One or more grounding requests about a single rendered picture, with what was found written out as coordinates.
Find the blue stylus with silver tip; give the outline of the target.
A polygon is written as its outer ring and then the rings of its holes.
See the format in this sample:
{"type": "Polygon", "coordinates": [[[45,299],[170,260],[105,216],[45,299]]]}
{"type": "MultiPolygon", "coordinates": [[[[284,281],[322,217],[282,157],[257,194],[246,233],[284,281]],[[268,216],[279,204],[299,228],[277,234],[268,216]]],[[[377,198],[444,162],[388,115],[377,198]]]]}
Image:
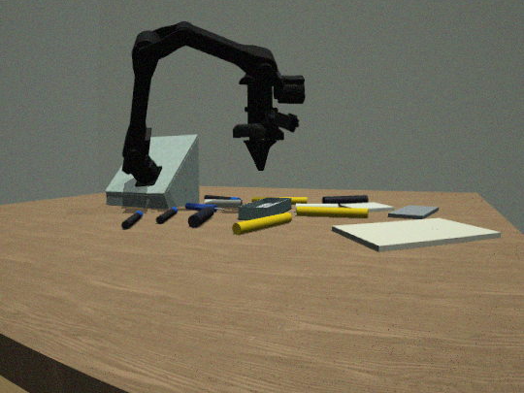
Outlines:
{"type": "Polygon", "coordinates": [[[214,213],[216,213],[217,210],[224,211],[224,209],[218,209],[216,205],[204,205],[204,204],[193,204],[193,203],[186,203],[185,205],[185,208],[190,211],[201,211],[205,207],[211,207],[214,213]]]}

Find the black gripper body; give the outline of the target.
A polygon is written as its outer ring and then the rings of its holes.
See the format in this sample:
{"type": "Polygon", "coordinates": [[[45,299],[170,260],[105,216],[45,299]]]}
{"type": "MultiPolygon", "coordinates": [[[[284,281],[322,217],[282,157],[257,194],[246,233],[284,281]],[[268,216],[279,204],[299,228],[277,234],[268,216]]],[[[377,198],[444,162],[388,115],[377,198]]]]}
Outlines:
{"type": "Polygon", "coordinates": [[[233,138],[249,137],[250,140],[284,140],[284,132],[276,126],[264,125],[264,116],[272,102],[249,102],[245,107],[247,123],[236,124],[233,128],[233,138]]]}

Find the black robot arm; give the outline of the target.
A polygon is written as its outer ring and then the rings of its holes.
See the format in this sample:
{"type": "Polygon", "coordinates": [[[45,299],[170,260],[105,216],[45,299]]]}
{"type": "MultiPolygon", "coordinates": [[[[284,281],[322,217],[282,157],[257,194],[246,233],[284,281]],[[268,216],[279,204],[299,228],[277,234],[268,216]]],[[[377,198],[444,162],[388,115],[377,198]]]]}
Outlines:
{"type": "MultiPolygon", "coordinates": [[[[122,150],[122,171],[132,174],[137,180],[136,187],[154,185],[162,170],[162,166],[157,166],[148,155],[151,128],[147,128],[146,118],[151,78],[158,59],[184,46],[239,66],[246,73],[239,84],[247,84],[248,103],[273,103],[273,87],[274,98],[280,104],[302,104],[305,100],[304,77],[281,75],[268,49],[235,43],[187,21],[143,31],[137,36],[131,52],[135,80],[130,123],[122,150]]],[[[298,116],[279,113],[278,108],[273,111],[273,106],[269,105],[263,124],[271,123],[276,129],[282,127],[291,132],[299,126],[298,116]]]]}

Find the dark teal keyboard with white keys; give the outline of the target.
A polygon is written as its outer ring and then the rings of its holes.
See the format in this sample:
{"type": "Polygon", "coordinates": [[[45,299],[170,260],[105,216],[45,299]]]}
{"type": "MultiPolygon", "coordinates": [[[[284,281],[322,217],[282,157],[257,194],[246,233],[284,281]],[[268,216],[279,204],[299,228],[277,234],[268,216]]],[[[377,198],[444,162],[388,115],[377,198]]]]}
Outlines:
{"type": "Polygon", "coordinates": [[[238,220],[253,220],[292,210],[292,198],[267,197],[238,207],[238,220]]]}

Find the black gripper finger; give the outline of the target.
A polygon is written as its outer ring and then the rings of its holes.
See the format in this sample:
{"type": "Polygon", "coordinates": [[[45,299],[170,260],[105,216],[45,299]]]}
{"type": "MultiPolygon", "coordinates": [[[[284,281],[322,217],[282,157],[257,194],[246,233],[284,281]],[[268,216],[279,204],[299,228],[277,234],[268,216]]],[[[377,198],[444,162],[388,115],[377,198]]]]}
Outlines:
{"type": "MultiPolygon", "coordinates": [[[[266,147],[265,161],[264,161],[264,168],[265,168],[265,164],[266,164],[266,160],[267,160],[267,156],[268,156],[269,149],[270,149],[270,147],[271,147],[274,143],[276,143],[276,142],[277,142],[277,141],[271,141],[271,142],[267,145],[267,147],[266,147]]],[[[263,171],[264,171],[264,168],[263,168],[263,171]]]]}
{"type": "Polygon", "coordinates": [[[244,140],[258,171],[263,171],[266,147],[271,141],[272,140],[244,140]]]}

